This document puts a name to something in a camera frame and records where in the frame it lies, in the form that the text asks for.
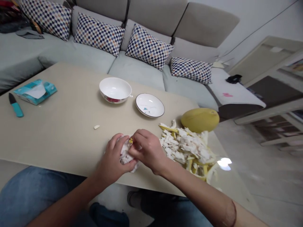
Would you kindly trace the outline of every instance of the white bowl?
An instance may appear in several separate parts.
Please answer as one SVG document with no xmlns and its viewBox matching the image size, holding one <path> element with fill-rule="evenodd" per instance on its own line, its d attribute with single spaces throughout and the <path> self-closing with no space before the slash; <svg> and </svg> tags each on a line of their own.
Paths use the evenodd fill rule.
<svg viewBox="0 0 303 227">
<path fill-rule="evenodd" d="M 129 83 L 116 77 L 103 79 L 99 88 L 103 98 L 113 104 L 125 102 L 132 93 L 132 87 Z"/>
<path fill-rule="evenodd" d="M 138 110 L 147 117 L 161 117 L 165 108 L 163 103 L 157 97 L 151 94 L 140 94 L 136 97 L 136 106 Z"/>
</svg>

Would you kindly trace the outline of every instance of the forearm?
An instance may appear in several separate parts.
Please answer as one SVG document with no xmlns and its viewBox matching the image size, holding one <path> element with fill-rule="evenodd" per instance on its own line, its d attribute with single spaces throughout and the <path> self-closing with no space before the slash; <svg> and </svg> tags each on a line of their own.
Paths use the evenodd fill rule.
<svg viewBox="0 0 303 227">
<path fill-rule="evenodd" d="M 105 184 L 96 187 L 94 178 L 87 178 L 78 187 L 43 211 L 27 226 L 70 226 L 75 217 L 106 187 Z"/>
<path fill-rule="evenodd" d="M 263 226 L 260 220 L 234 203 L 231 198 L 198 179 L 176 162 L 168 160 L 160 175 L 179 188 L 213 226 Z M 249 218 L 250 222 L 243 221 L 239 215 Z"/>
</svg>

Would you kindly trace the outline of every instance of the small white plate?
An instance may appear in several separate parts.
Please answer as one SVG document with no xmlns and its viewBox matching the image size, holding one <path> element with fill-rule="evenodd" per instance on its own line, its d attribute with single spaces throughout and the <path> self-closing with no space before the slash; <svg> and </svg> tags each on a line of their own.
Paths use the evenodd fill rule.
<svg viewBox="0 0 303 227">
<path fill-rule="evenodd" d="M 136 106 L 138 110 L 147 117 L 161 117 L 165 108 L 163 103 L 157 97 L 151 94 L 140 94 L 136 97 Z"/>
</svg>

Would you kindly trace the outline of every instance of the hand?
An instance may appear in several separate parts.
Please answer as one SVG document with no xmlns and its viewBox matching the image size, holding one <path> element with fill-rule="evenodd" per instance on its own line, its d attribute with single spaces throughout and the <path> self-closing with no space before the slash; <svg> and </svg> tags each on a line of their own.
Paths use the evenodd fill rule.
<svg viewBox="0 0 303 227">
<path fill-rule="evenodd" d="M 132 171 L 137 164 L 136 159 L 126 164 L 120 163 L 122 146 L 129 139 L 129 136 L 121 136 L 123 134 L 118 133 L 107 143 L 106 151 L 92 175 L 96 182 L 101 183 L 102 186 L 108 187 L 113 184 L 123 174 Z"/>
<path fill-rule="evenodd" d="M 159 138 L 145 129 L 138 129 L 132 136 L 133 145 L 128 153 L 149 167 L 155 175 L 160 175 L 169 158 L 163 152 Z"/>
</svg>

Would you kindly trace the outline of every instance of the person's left hand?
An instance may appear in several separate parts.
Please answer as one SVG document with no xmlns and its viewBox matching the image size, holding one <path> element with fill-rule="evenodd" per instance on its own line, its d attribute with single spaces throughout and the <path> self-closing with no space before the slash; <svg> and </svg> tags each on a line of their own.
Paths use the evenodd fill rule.
<svg viewBox="0 0 303 227">
<path fill-rule="evenodd" d="M 129 139 L 129 136 L 121 136 L 123 136 L 123 134 L 118 133 L 107 143 L 106 151 L 92 175 L 97 181 L 97 184 L 108 187 L 116 182 L 123 174 L 135 168 L 137 164 L 137 160 L 135 159 L 126 164 L 120 163 L 122 146 Z"/>
</svg>

